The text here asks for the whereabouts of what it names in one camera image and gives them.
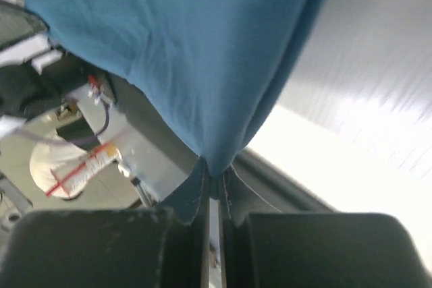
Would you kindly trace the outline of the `dark blue t-shirt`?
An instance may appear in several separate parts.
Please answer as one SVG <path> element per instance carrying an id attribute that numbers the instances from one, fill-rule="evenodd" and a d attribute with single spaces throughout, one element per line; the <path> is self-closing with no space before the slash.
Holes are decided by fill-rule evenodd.
<path id="1" fill-rule="evenodd" d="M 221 174 L 273 108 L 321 0 L 25 0 L 50 36 L 129 81 Z"/>

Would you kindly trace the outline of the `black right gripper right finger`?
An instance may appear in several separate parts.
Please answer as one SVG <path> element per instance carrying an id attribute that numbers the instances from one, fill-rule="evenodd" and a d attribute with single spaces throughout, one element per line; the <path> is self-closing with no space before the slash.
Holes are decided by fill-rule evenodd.
<path id="1" fill-rule="evenodd" d="M 218 181 L 224 287 L 430 287 L 407 230 L 379 213 L 269 212 L 233 169 Z"/>

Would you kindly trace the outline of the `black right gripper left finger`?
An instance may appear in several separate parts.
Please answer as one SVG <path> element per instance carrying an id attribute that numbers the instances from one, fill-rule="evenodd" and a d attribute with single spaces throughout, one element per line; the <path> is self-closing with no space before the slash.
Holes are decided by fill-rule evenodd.
<path id="1" fill-rule="evenodd" d="M 2 287 L 207 287 L 209 172 L 153 208 L 40 210 L 14 228 Z"/>

